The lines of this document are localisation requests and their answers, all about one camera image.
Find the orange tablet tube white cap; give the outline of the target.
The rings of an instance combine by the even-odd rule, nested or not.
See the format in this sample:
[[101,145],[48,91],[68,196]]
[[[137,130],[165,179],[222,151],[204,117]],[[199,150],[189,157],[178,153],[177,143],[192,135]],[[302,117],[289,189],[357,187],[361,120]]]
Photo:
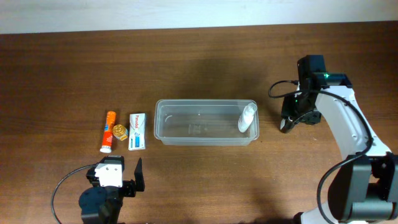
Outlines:
[[103,140],[100,147],[100,152],[111,153],[111,146],[113,141],[113,127],[116,120],[116,113],[114,111],[109,111],[106,114],[106,122],[104,126]]

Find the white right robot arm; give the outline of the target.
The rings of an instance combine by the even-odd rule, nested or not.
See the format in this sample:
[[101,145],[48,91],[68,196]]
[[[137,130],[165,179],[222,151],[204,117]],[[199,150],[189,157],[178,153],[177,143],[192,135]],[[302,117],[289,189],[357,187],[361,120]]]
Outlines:
[[280,130],[325,118],[342,161],[321,177],[317,207],[294,223],[379,223],[397,218],[397,156],[378,138],[343,73],[303,72],[295,92],[282,95]]

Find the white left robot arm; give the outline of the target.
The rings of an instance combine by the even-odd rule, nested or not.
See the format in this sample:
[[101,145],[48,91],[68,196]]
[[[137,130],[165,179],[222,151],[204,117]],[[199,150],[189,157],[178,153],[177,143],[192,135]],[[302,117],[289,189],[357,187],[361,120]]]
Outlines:
[[106,156],[89,168],[86,178],[92,185],[79,198],[83,223],[117,224],[126,197],[145,191],[142,159],[138,159],[134,178],[123,179],[123,156]]

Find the white spray bottle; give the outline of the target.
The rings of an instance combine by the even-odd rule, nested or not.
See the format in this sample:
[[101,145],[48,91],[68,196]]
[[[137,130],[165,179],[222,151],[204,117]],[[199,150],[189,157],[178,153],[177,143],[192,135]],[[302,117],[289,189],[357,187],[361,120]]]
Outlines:
[[257,112],[257,105],[254,103],[250,103],[244,107],[243,112],[240,115],[238,121],[238,129],[241,133],[244,133],[248,130],[254,119],[254,115],[256,114],[256,112]]

